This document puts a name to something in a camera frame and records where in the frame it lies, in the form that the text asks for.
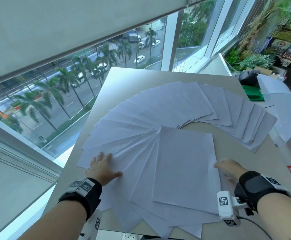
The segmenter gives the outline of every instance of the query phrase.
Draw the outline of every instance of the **green fabric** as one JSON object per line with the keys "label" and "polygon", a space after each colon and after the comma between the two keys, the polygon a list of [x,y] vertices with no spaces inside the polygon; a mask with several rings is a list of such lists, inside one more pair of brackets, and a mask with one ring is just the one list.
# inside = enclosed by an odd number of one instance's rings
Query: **green fabric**
{"label": "green fabric", "polygon": [[264,101],[260,88],[242,85],[250,101]]}

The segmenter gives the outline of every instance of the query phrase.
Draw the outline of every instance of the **white table top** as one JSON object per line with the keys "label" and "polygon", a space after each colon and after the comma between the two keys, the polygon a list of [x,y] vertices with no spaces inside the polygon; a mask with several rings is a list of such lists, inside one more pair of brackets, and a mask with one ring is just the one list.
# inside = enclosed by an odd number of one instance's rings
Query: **white table top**
{"label": "white table top", "polygon": [[[208,83],[224,87],[226,90],[247,98],[236,77],[112,67],[64,167],[51,198],[47,203],[44,213],[56,205],[61,193],[72,180],[77,177],[85,176],[84,169],[76,167],[76,163],[83,152],[81,147],[89,137],[88,133],[93,129],[93,125],[96,122],[98,122],[120,102],[127,100],[131,96],[148,88],[157,87],[162,84],[179,80],[184,83],[196,81],[199,84]],[[235,140],[231,139],[225,132],[209,124],[192,123],[185,126],[184,129],[212,133],[217,160],[232,158],[247,169],[255,170],[274,177],[291,192],[291,174],[284,164],[279,148],[275,147],[269,136],[267,136],[258,151],[254,154]],[[221,182],[223,189],[225,189],[226,182],[222,177]],[[257,216],[254,217],[254,220],[259,222]],[[100,229],[122,231],[121,224],[116,219],[111,209],[103,212]],[[131,233],[157,235],[145,221],[135,226],[135,228],[131,230]],[[189,240],[197,239],[180,228],[174,228],[170,238]],[[243,220],[242,225],[237,228],[230,228],[223,222],[204,224],[202,229],[202,239],[232,240],[268,238],[259,228],[255,227],[250,222]]]}

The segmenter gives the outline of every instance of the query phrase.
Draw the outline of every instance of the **left hand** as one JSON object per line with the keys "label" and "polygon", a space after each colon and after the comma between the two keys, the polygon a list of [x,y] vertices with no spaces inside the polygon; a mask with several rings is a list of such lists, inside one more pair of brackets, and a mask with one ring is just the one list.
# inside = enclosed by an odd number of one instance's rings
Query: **left hand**
{"label": "left hand", "polygon": [[103,152],[100,152],[97,158],[92,157],[90,169],[86,170],[86,176],[97,180],[102,186],[107,185],[116,177],[121,177],[122,172],[113,172],[109,169],[108,162],[111,158],[112,154],[109,153],[103,159]]}

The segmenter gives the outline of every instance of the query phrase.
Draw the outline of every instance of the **cable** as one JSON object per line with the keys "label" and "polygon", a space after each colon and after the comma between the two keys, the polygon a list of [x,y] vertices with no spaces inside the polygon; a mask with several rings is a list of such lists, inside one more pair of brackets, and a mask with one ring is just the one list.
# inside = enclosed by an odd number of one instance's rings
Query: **cable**
{"label": "cable", "polygon": [[253,224],[255,224],[256,226],[258,226],[271,240],[273,240],[272,238],[271,238],[271,236],[259,225],[259,224],[257,224],[256,222],[254,222],[254,221],[252,221],[252,220],[250,220],[249,218],[245,218],[245,217],[242,217],[242,216],[238,216],[237,217],[238,219],[244,219],[244,220],[248,220],[248,221],[250,221],[250,222],[252,222]]}

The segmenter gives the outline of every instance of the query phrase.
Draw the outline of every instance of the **white truck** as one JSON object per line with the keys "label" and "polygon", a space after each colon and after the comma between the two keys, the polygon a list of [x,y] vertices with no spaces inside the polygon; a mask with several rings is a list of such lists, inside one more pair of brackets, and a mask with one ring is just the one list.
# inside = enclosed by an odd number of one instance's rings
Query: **white truck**
{"label": "white truck", "polygon": [[145,47],[147,47],[148,44],[146,43],[146,37],[142,38],[141,41],[139,42],[139,48],[140,49],[144,49]]}

